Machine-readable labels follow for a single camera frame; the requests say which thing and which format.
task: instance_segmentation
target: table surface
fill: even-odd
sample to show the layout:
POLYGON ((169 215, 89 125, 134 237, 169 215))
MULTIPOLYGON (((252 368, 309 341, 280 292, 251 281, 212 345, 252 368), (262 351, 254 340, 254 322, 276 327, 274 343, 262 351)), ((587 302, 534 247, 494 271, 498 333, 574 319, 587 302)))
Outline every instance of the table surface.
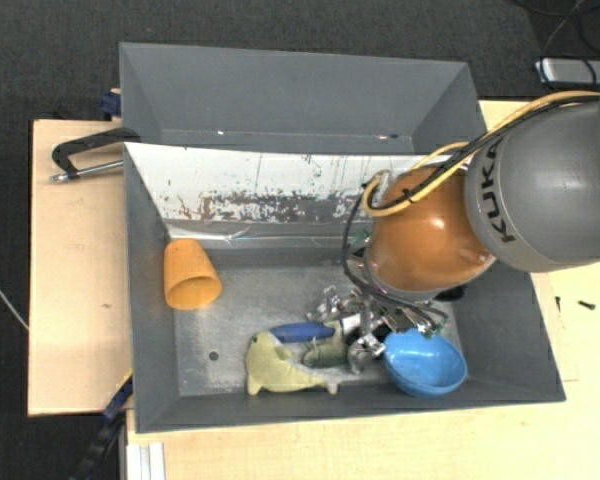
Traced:
MULTIPOLYGON (((488 126, 520 106, 482 102, 488 126)), ((119 123, 39 120, 32 168, 31 416, 101 411, 131 366, 122 171, 53 184, 56 144, 119 123)), ((113 161, 120 146, 76 157, 113 161)), ((567 401, 136 434, 167 478, 600 478, 600 263, 535 275, 567 401), (561 297, 557 310, 554 294, 561 297), (577 302, 596 304, 590 311, 577 302)))

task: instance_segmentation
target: blue plastic bowl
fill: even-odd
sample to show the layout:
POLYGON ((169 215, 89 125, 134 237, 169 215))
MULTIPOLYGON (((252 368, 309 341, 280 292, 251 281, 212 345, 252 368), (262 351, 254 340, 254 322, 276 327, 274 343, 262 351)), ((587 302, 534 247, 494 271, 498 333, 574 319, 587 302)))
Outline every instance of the blue plastic bowl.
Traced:
POLYGON ((390 333, 385 364, 393 382, 405 393, 434 398, 456 389, 467 377, 467 363, 446 338, 425 338, 417 329, 390 333))

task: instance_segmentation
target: blue object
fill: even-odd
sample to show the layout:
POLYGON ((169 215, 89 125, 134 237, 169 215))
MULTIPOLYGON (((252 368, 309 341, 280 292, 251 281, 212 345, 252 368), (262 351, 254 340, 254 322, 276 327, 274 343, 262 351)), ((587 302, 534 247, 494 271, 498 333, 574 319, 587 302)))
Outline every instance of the blue object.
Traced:
POLYGON ((393 382, 405 393, 434 398, 450 393, 467 377, 467 363, 446 338, 425 338, 416 328, 385 339, 385 364, 393 382))
POLYGON ((100 109, 110 116, 122 115, 122 98, 115 92, 105 92, 100 98, 100 109))
POLYGON ((282 343, 300 343, 313 338, 324 340, 333 336, 336 331, 333 327, 318 322, 301 322, 274 327, 270 332, 282 343))

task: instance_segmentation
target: metal clamp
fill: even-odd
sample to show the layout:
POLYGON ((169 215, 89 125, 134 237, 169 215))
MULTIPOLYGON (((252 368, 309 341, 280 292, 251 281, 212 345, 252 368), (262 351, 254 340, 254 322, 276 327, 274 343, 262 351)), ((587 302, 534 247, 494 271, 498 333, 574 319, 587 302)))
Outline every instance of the metal clamp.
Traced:
POLYGON ((69 159, 72 155, 116 144, 117 142, 140 142, 140 136, 129 128, 116 128, 114 130, 96 133, 95 135, 89 135, 87 137, 58 144, 51 153, 51 158, 64 173, 51 176, 51 181, 74 180, 88 174, 95 174, 122 167, 123 162, 122 160, 119 160, 87 167, 85 169, 78 169, 69 159))

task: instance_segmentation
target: green object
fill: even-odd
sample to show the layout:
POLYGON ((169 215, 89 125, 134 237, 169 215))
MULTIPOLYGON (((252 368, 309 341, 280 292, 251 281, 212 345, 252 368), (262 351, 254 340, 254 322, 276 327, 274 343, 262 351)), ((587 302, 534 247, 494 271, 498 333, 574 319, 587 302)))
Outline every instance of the green object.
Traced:
POLYGON ((331 394, 338 386, 314 375, 311 370, 294 360, 294 353, 269 331, 256 334, 245 360, 247 391, 256 395, 262 388, 275 393, 288 393, 323 386, 331 394))
POLYGON ((335 333, 324 340, 314 339, 302 356, 302 364, 309 368, 331 368, 347 363, 348 347, 342 337, 340 322, 327 322, 328 327, 333 327, 335 333))

